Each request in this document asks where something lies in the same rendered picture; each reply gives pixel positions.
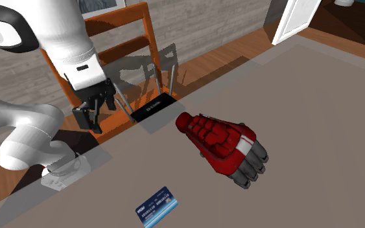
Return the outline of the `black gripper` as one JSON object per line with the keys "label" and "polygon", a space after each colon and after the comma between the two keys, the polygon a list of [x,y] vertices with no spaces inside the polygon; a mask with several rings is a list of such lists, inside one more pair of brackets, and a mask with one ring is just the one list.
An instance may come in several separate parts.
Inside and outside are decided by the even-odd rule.
{"label": "black gripper", "polygon": [[102,95],[106,98],[106,105],[108,109],[115,111],[116,105],[113,96],[115,93],[115,87],[109,78],[95,85],[74,91],[74,94],[83,101],[82,105],[72,109],[73,115],[80,129],[92,130],[94,133],[98,134],[102,133],[99,126],[99,109],[102,106],[102,99],[95,97]]}

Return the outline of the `black router with antennas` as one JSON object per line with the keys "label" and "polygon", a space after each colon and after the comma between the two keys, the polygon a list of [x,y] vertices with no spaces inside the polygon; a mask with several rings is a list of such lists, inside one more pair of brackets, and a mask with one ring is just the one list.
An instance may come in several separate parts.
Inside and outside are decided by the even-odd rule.
{"label": "black router with antennas", "polygon": [[168,91],[161,91],[161,88],[159,86],[159,77],[157,72],[154,72],[154,78],[156,80],[156,86],[158,90],[158,96],[153,98],[151,101],[147,102],[143,106],[141,106],[137,110],[133,110],[127,101],[125,99],[124,95],[121,93],[121,90],[117,88],[117,85],[113,83],[116,90],[118,91],[118,94],[120,94],[121,98],[123,99],[124,103],[126,104],[129,112],[125,109],[123,104],[119,101],[119,99],[115,99],[118,106],[123,110],[123,112],[127,115],[127,117],[130,119],[131,122],[141,122],[145,120],[146,118],[154,115],[155,113],[161,111],[162,109],[166,108],[167,106],[175,103],[177,100],[172,96],[172,89],[173,89],[173,81],[174,81],[174,73],[175,73],[176,65],[172,66],[171,70],[171,79],[170,79],[170,87]]}

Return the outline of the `orange wooden chair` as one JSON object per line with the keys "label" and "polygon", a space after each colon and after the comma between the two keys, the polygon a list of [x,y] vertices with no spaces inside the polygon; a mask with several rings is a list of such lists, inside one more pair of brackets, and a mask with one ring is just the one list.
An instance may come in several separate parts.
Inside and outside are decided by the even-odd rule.
{"label": "orange wooden chair", "polygon": [[[88,36],[92,37],[94,35],[109,31],[116,27],[120,27],[140,19],[143,21],[143,25],[145,27],[145,33],[134,39],[128,40],[122,44],[119,44],[117,46],[114,46],[110,49],[98,53],[99,63],[101,65],[103,66],[108,65],[109,63],[119,60],[128,54],[138,51],[139,49],[148,47],[151,53],[150,57],[152,58],[153,61],[154,72],[157,72],[157,74],[160,72],[158,48],[156,45],[148,4],[146,2],[138,3],[136,5],[128,6],[120,10],[115,10],[113,12],[108,12],[99,16],[94,16],[89,19],[86,19],[85,20],[86,32]],[[70,83],[67,80],[63,79],[61,76],[59,76],[56,67],[53,65],[53,62],[51,61],[50,57],[48,57],[46,51],[42,49],[41,52],[46,62],[49,64],[49,67],[51,68],[52,72],[54,73],[58,83],[63,89],[66,97],[73,105],[73,108],[82,105],[83,101],[81,101],[74,94],[74,89],[70,85]],[[159,79],[159,86],[162,92],[164,91],[167,92],[169,89],[162,84],[161,79]],[[117,90],[113,96],[114,99],[116,98],[119,99],[119,101],[123,104],[127,112],[129,112],[126,104],[124,103],[120,94],[118,94]],[[135,111],[144,104],[146,104],[147,102],[151,101],[156,96],[158,96],[158,91],[156,92],[151,91],[149,93],[142,95],[141,98],[145,99],[144,102],[142,102],[141,100],[136,100],[135,102],[129,104],[131,108]],[[174,92],[172,92],[172,96],[176,100],[181,99],[181,97]],[[122,131],[133,126],[136,123],[130,121],[127,115],[118,106],[116,101],[115,101],[116,110],[111,111],[108,109],[106,105],[106,98],[104,98],[102,95],[95,98],[102,99],[101,101],[102,106],[99,109],[100,111],[99,126],[102,130],[102,133],[101,134],[94,133],[92,130],[89,130],[89,132],[92,134],[92,136],[94,136],[94,138],[96,138],[98,143],[100,144],[104,143],[105,141],[111,139],[112,137],[115,137],[117,134],[121,133]]]}

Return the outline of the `blue bank card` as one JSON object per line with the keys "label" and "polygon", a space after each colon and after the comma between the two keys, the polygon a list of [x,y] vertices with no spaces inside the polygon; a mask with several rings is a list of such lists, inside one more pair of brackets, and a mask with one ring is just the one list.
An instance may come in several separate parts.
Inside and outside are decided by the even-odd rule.
{"label": "blue bank card", "polygon": [[161,188],[135,210],[144,228],[153,228],[178,205],[167,187]]}

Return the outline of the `red armoured glove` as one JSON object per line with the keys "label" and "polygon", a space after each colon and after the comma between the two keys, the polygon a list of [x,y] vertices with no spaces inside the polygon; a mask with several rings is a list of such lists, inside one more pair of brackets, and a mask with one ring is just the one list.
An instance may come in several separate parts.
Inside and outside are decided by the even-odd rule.
{"label": "red armoured glove", "polygon": [[244,123],[183,112],[176,119],[176,127],[200,150],[215,172],[241,188],[249,188],[265,172],[267,151]]}

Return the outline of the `white door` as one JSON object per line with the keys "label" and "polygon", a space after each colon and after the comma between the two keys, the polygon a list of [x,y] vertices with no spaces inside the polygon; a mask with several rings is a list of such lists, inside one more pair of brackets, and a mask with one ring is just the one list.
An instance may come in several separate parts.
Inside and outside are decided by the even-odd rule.
{"label": "white door", "polygon": [[288,0],[272,45],[277,45],[306,29],[322,0]]}

